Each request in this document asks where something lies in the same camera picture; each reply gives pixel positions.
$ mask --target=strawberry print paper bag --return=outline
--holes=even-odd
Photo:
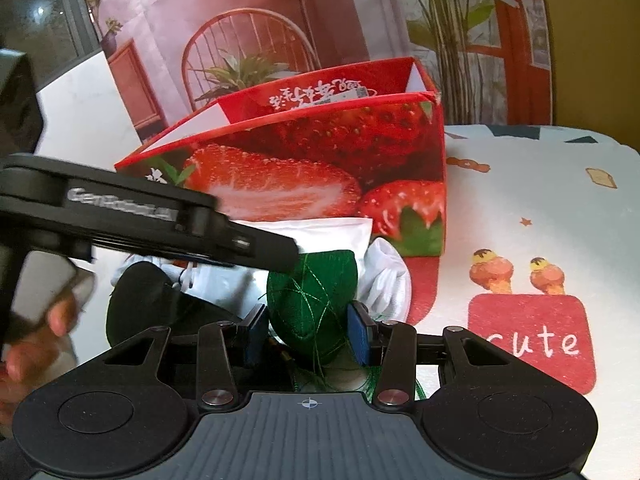
[[[215,195],[237,220],[371,218],[402,256],[438,256],[443,136],[440,97],[408,57],[220,97],[116,169]]]

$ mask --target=human hand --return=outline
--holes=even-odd
[[[11,345],[0,365],[0,424],[11,426],[18,404],[42,386],[42,376],[64,351],[64,337],[78,321],[73,295],[57,302],[47,323]]]

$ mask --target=white cloth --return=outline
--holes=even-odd
[[[395,247],[377,238],[364,256],[364,275],[358,280],[356,299],[374,320],[405,322],[411,303],[411,277]]]

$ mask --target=crosshair marking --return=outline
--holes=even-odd
[[[311,408],[315,408],[318,404],[322,404],[322,402],[318,402],[317,400],[309,397],[308,399],[299,402],[299,404],[302,404],[306,409],[310,410]]]

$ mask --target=red square print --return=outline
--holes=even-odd
[[[581,394],[595,385],[589,323],[574,296],[480,294],[468,328]]]

